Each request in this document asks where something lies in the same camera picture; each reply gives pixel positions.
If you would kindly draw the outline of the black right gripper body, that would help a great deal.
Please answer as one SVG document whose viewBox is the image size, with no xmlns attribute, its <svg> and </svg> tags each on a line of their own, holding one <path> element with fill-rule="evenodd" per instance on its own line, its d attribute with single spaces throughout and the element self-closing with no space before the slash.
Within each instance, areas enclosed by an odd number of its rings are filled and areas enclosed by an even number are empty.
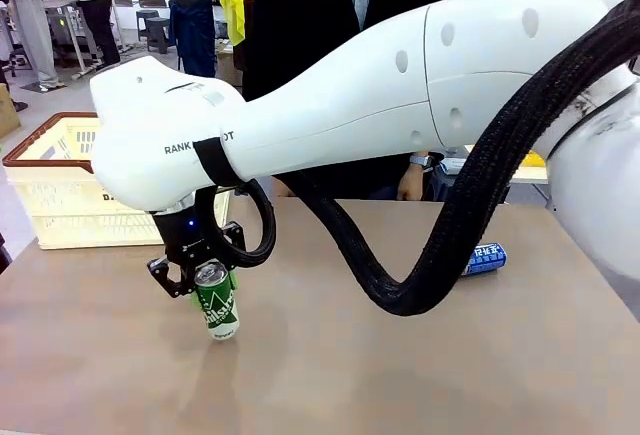
<svg viewBox="0 0 640 435">
<path fill-rule="evenodd" d="M 167 259 L 182 271 L 194 272 L 216 259 L 212 243 L 205 239 L 193 202 L 180 202 L 171 209 L 154 212 L 152 219 L 164 243 Z"/>
</svg>

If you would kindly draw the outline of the person's left hand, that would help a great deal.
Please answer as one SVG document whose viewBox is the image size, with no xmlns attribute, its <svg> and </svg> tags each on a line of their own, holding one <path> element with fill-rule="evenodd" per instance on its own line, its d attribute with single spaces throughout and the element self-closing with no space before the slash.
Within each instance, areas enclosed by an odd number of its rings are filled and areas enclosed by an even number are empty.
<svg viewBox="0 0 640 435">
<path fill-rule="evenodd" d="M 410 164 L 400 179 L 397 199 L 399 201 L 421 201 L 425 191 L 425 170 L 422 166 Z"/>
</svg>

